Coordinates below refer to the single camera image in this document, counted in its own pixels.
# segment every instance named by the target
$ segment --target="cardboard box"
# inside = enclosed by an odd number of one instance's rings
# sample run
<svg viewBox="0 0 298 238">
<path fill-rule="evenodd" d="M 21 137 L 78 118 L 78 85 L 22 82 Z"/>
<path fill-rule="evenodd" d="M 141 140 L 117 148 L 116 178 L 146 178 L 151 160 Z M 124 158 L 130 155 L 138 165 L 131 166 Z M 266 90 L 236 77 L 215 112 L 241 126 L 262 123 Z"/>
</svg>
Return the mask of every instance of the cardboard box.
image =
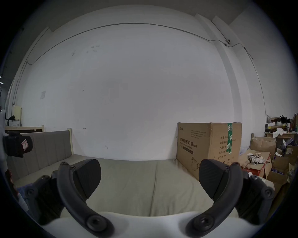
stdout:
<svg viewBox="0 0 298 238">
<path fill-rule="evenodd" d="M 247 157 L 249 153 L 252 153 L 252 154 L 260 153 L 263 158 L 268 160 L 268 162 L 265 164 L 255 165 L 248 160 Z M 253 175 L 257 175 L 262 178 L 263 177 L 267 178 L 272 168 L 272 163 L 270 161 L 270 152 L 247 150 L 245 153 L 239 156 L 238 163 L 245 171 L 252 172 Z"/>
<path fill-rule="evenodd" d="M 298 115 L 296 114 L 294 115 L 293 122 L 294 122 L 295 131 L 298 132 Z"/>
<path fill-rule="evenodd" d="M 178 123 L 177 160 L 198 180 L 203 159 L 237 161 L 242 123 Z"/>
<path fill-rule="evenodd" d="M 276 197 L 276 195 L 278 194 L 279 190 L 281 189 L 281 187 L 287 183 L 288 180 L 288 170 L 281 170 L 281 169 L 277 169 L 275 168 L 277 171 L 282 172 L 282 174 L 280 173 L 276 173 L 273 171 L 269 172 L 269 175 L 267 177 L 267 180 L 273 182 L 274 184 L 274 197 Z"/>
<path fill-rule="evenodd" d="M 275 156 L 272 166 L 276 169 L 287 170 L 289 169 L 289 164 L 295 165 L 296 161 L 297 159 L 294 158 Z"/>
<path fill-rule="evenodd" d="M 270 152 L 271 161 L 275 153 L 275 147 L 276 139 L 271 137 L 254 137 L 250 144 L 252 150 Z"/>
<path fill-rule="evenodd" d="M 297 159 L 298 158 L 298 146 L 288 145 L 285 151 L 285 157 Z"/>
</svg>

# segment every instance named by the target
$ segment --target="wooden shelf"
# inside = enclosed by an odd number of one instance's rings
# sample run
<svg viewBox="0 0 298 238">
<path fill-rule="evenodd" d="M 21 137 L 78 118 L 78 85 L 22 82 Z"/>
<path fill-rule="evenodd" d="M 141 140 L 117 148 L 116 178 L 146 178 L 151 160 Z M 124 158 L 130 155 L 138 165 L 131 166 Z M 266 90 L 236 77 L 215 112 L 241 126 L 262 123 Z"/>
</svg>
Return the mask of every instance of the wooden shelf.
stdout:
<svg viewBox="0 0 298 238">
<path fill-rule="evenodd" d="M 294 138 L 295 135 L 298 134 L 297 132 L 287 132 L 287 133 L 283 133 L 282 135 L 278 135 L 277 137 L 281 137 L 281 138 L 289 138 L 292 137 Z M 269 132 L 265 132 L 265 137 L 273 137 L 272 133 Z"/>
<path fill-rule="evenodd" d="M 4 130 L 5 132 L 19 131 L 20 133 L 44 132 L 44 125 L 42 126 L 6 126 L 4 127 Z"/>
</svg>

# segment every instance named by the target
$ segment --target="cardboard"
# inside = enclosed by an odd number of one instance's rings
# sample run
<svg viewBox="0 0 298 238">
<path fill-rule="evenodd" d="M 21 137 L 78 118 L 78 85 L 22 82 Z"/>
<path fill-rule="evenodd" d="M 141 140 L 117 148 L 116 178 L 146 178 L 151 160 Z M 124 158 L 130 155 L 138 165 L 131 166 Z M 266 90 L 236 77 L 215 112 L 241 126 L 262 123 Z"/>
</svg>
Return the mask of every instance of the cardboard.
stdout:
<svg viewBox="0 0 298 238">
<path fill-rule="evenodd" d="M 289 168 L 289 164 L 295 165 L 296 161 L 297 159 L 294 158 L 276 156 L 272 166 L 276 169 L 287 170 Z"/>
<path fill-rule="evenodd" d="M 276 147 L 276 139 L 271 137 L 254 137 L 250 149 L 255 151 L 270 152 L 271 161 L 273 159 Z"/>
<path fill-rule="evenodd" d="M 295 132 L 298 132 L 298 115 L 296 114 L 293 117 L 293 123 L 294 123 Z"/>
<path fill-rule="evenodd" d="M 237 161 L 241 135 L 242 123 L 178 123 L 177 160 L 198 180 L 203 159 Z"/>
<path fill-rule="evenodd" d="M 251 163 L 247 159 L 249 153 L 252 153 L 252 154 L 260 153 L 261 156 L 263 156 L 263 158 L 268 160 L 268 163 L 258 164 L 258 165 Z M 245 171 L 252 172 L 252 174 L 254 175 L 265 177 L 265 178 L 268 177 L 269 172 L 272 168 L 272 163 L 270 161 L 270 152 L 247 150 L 245 153 L 239 156 L 238 163 Z"/>
<path fill-rule="evenodd" d="M 283 173 L 276 173 L 273 171 L 269 172 L 269 175 L 267 177 L 267 180 L 273 182 L 274 184 L 274 197 L 276 197 L 276 195 L 278 194 L 279 190 L 281 189 L 281 187 L 287 183 L 288 180 L 288 169 L 287 170 L 281 170 L 281 169 L 277 169 L 275 168 L 277 171 L 280 171 Z"/>
<path fill-rule="evenodd" d="M 285 151 L 285 157 L 297 159 L 298 158 L 298 146 L 288 145 Z"/>
</svg>

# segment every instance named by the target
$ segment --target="tangled white cable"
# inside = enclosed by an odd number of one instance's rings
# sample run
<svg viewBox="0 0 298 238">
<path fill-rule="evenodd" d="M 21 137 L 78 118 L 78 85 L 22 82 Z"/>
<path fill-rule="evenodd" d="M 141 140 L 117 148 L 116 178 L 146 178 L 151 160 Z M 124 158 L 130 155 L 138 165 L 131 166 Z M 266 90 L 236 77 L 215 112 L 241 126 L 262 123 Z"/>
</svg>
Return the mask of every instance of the tangled white cable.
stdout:
<svg viewBox="0 0 298 238">
<path fill-rule="evenodd" d="M 247 159 L 250 162 L 253 162 L 254 165 L 264 164 L 268 161 L 267 159 L 264 159 L 263 156 L 261 156 L 261 153 L 255 153 L 255 154 L 249 153 L 247 155 L 248 155 Z"/>
</svg>

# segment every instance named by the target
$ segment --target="electrical cable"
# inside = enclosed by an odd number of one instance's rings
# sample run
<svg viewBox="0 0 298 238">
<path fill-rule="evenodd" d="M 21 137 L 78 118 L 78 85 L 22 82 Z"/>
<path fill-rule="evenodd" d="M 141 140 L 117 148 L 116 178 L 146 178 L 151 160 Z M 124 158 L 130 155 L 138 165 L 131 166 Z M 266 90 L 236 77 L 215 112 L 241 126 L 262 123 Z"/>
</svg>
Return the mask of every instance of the electrical cable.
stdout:
<svg viewBox="0 0 298 238">
<path fill-rule="evenodd" d="M 71 38 L 73 38 L 73 37 L 75 37 L 75 36 L 77 36 L 77 35 L 83 34 L 83 33 L 85 33 L 85 32 L 92 31 L 92 30 L 99 29 L 99 28 L 103 28 L 103 27 L 108 27 L 108 26 L 129 25 L 129 24 L 162 26 L 162 27 L 166 27 L 166 28 L 170 28 L 170 29 L 174 29 L 174 30 L 178 30 L 178 31 L 182 31 L 182 32 L 191 34 L 191 35 L 193 35 L 193 36 L 199 37 L 199 38 L 201 38 L 201 39 L 203 39 L 203 40 L 206 40 L 206 41 L 208 41 L 208 42 L 219 41 L 219 42 L 223 43 L 225 46 L 230 47 L 230 48 L 231 48 L 231 47 L 234 47 L 234 46 L 236 46 L 236 45 L 241 45 L 241 46 L 245 49 L 245 47 L 244 47 L 242 44 L 240 44 L 240 43 L 237 43 L 237 44 L 235 44 L 235 45 L 233 45 L 233 46 L 228 46 L 226 43 L 224 43 L 224 42 L 221 41 L 221 40 L 209 40 L 209 39 L 206 39 L 206 38 L 204 38 L 204 37 L 202 37 L 202 36 L 199 36 L 199 35 L 197 35 L 197 34 L 194 34 L 194 33 L 192 33 L 192 32 L 185 31 L 185 30 L 182 30 L 182 29 L 179 29 L 179 28 L 176 28 L 176 27 L 165 26 L 165 25 L 154 24 L 154 23 L 126 22 L 126 23 L 115 23 L 115 24 L 109 24 L 109 25 L 104 25 L 104 26 L 98 26 L 98 27 L 94 27 L 94 28 L 91 28 L 91 29 L 89 29 L 89 30 L 85 30 L 85 31 L 82 31 L 82 32 L 80 32 L 80 33 L 77 33 L 77 34 L 75 34 L 75 35 L 73 35 L 73 36 L 70 36 L 70 37 L 64 39 L 63 41 L 57 43 L 56 45 L 52 46 L 50 49 L 48 49 L 46 52 L 44 52 L 40 57 L 42 57 L 45 53 L 47 53 L 48 51 L 50 51 L 51 49 L 53 49 L 53 48 L 56 47 L 57 45 L 61 44 L 62 42 L 66 41 L 66 40 L 69 40 L 69 39 L 71 39 Z M 28 62 L 27 64 L 29 64 L 29 65 L 33 65 L 37 60 L 40 59 L 40 57 L 38 57 L 32 64 L 30 64 L 29 62 Z"/>
<path fill-rule="evenodd" d="M 221 30 L 217 27 L 217 25 L 214 24 L 214 22 L 211 20 L 211 22 L 213 23 L 213 25 L 218 29 L 218 31 L 223 35 L 223 33 L 221 32 Z M 227 38 L 223 35 L 223 37 L 226 39 L 226 42 L 228 44 L 230 44 L 230 42 L 227 40 Z"/>
<path fill-rule="evenodd" d="M 267 159 L 263 158 L 261 153 L 255 153 L 255 154 L 249 153 L 247 159 L 250 162 L 252 162 L 254 165 L 264 164 L 268 161 Z"/>
<path fill-rule="evenodd" d="M 256 70 L 256 68 L 255 68 L 255 66 L 254 66 L 254 63 L 253 63 L 253 61 L 252 61 L 253 58 L 252 58 L 252 56 L 249 54 L 249 52 L 247 51 L 247 49 L 246 49 L 241 43 L 237 43 L 237 44 L 234 44 L 234 45 L 232 45 L 232 46 L 229 46 L 229 45 L 227 45 L 226 43 L 224 43 L 223 41 L 218 40 L 218 39 L 216 39 L 216 40 L 209 40 L 209 39 L 207 39 L 207 38 L 204 38 L 204 37 L 202 37 L 202 36 L 199 36 L 199 35 L 197 35 L 197 34 L 194 34 L 194 33 L 192 33 L 192 32 L 189 32 L 189 31 L 185 31 L 185 30 L 182 30 L 182 29 L 179 29 L 179 28 L 176 28 L 176 27 L 160 25 L 160 24 L 143 23 L 143 22 L 126 22 L 126 23 L 115 23 L 115 24 L 109 24 L 109 25 L 104 25 L 104 26 L 94 27 L 94 28 L 91 28 L 91 29 L 89 29 L 89 30 L 85 30 L 85 31 L 82 31 L 82 32 L 80 32 L 80 33 L 77 33 L 77 34 L 75 34 L 75 35 L 73 35 L 73 36 L 70 36 L 70 37 L 64 39 L 63 41 L 57 43 L 56 45 L 54 45 L 54 46 L 52 46 L 50 49 L 48 49 L 46 52 L 44 52 L 41 56 L 39 56 L 33 63 L 30 64 L 30 63 L 27 61 L 26 64 L 25 64 L 25 67 L 26 67 L 27 64 L 29 64 L 29 65 L 33 65 L 33 64 L 34 64 L 37 60 L 39 60 L 45 53 L 47 53 L 48 51 L 50 51 L 51 49 L 53 49 L 53 48 L 56 47 L 57 45 L 63 43 L 64 41 L 67 41 L 67 40 L 69 40 L 69 39 L 71 39 L 71 38 L 73 38 L 73 37 L 75 37 L 75 36 L 77 36 L 77 35 L 80 35 L 80 34 L 83 34 L 83 33 L 85 33 L 85 32 L 95 30 L 95 29 L 103 28 L 103 27 L 117 26 L 117 25 L 130 25 L 130 24 L 162 26 L 162 27 L 166 27 L 166 28 L 170 28 L 170 29 L 174 29 L 174 30 L 178 30 L 178 31 L 182 31 L 182 32 L 191 34 L 191 35 L 193 35 L 193 36 L 196 36 L 196 37 L 201 38 L 201 39 L 203 39 L 203 40 L 206 40 L 206 41 L 208 41 L 208 42 L 219 41 L 219 42 L 221 42 L 222 44 L 224 44 L 225 46 L 227 46 L 227 47 L 229 47 L 229 48 L 232 48 L 232 47 L 234 47 L 234 46 L 236 46 L 236 45 L 240 45 L 240 46 L 242 46 L 242 47 L 244 48 L 244 50 L 246 51 L 246 53 L 248 54 L 248 56 L 249 56 L 249 58 L 250 58 L 250 60 L 251 60 L 251 62 L 252 62 L 252 65 L 253 65 L 253 67 L 254 67 L 254 69 L 255 69 L 255 71 L 256 71 L 256 74 L 257 74 L 257 77 L 258 77 L 258 79 L 259 79 L 259 83 L 260 83 L 260 86 L 261 86 L 261 90 L 262 90 L 262 94 L 263 94 L 263 100 L 264 100 L 264 107 L 265 107 L 264 93 L 263 93 L 263 89 L 262 89 L 262 85 L 261 85 L 261 81 L 260 81 L 259 75 L 258 75 L 257 70 Z M 17 92 L 17 90 L 18 90 L 18 85 L 19 85 L 20 75 L 19 75 L 19 77 L 18 77 L 17 87 L 16 87 L 16 90 L 15 90 L 15 93 L 14 93 L 13 104 L 14 104 L 14 101 L 15 101 L 15 94 L 16 94 L 16 92 Z"/>
</svg>

